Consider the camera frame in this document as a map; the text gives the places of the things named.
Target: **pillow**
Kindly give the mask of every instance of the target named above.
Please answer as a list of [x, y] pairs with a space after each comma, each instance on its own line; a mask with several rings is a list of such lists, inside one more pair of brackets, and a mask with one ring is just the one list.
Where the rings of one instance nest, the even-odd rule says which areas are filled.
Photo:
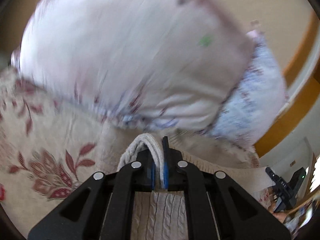
[[198, 131], [253, 48], [214, 0], [41, 0], [13, 62], [118, 126]]
[[224, 103], [216, 122], [199, 131], [225, 138], [248, 149], [270, 128], [287, 100], [285, 80], [263, 35], [248, 33], [255, 41], [250, 67]]

